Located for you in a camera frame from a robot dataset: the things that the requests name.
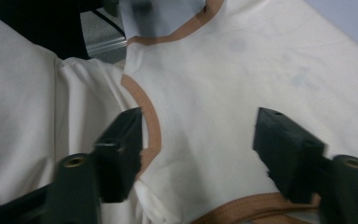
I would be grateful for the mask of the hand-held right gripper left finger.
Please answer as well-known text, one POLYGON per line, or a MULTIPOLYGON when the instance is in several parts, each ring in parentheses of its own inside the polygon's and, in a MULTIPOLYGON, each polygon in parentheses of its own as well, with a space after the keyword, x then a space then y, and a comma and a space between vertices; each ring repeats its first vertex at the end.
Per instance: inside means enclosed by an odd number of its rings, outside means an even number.
POLYGON ((103 203, 122 203, 141 170, 142 110, 120 113, 94 143, 100 196, 103 203))

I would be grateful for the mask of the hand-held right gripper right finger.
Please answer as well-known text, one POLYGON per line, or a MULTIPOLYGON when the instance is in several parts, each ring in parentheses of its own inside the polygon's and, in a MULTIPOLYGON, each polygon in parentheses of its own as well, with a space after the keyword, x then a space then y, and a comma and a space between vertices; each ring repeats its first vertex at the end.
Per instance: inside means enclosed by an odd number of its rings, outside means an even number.
POLYGON ((309 203, 312 170, 325 143, 283 113, 259 107, 253 150, 268 167, 268 176, 292 203, 309 203))

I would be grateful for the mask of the cream baby bodysuit brown trim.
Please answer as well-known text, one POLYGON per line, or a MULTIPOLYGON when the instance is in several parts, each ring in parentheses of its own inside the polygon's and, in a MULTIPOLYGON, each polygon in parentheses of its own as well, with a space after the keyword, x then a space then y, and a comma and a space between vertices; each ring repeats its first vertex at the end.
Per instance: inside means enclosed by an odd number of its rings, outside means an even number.
POLYGON ((171 35, 134 37, 124 63, 69 58, 0 21, 0 203, 45 186, 120 112, 144 113, 142 169, 106 224, 303 224, 252 148, 278 110, 358 157, 358 44, 305 0, 207 0, 171 35))

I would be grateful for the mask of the metal bar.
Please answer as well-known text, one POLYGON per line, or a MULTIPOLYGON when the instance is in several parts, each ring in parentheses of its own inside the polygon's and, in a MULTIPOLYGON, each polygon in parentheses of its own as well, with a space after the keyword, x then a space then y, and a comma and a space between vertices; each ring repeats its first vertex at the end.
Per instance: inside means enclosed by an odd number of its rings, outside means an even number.
POLYGON ((124 37, 118 37, 86 46, 89 56, 95 56, 107 51, 125 48, 127 40, 124 37))

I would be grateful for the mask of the black object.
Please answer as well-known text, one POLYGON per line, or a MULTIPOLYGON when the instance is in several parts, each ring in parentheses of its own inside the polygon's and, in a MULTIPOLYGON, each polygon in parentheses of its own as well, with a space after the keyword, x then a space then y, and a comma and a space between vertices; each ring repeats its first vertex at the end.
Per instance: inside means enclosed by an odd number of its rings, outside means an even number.
POLYGON ((0 0, 0 21, 61 59, 88 59, 80 14, 102 0, 0 0))

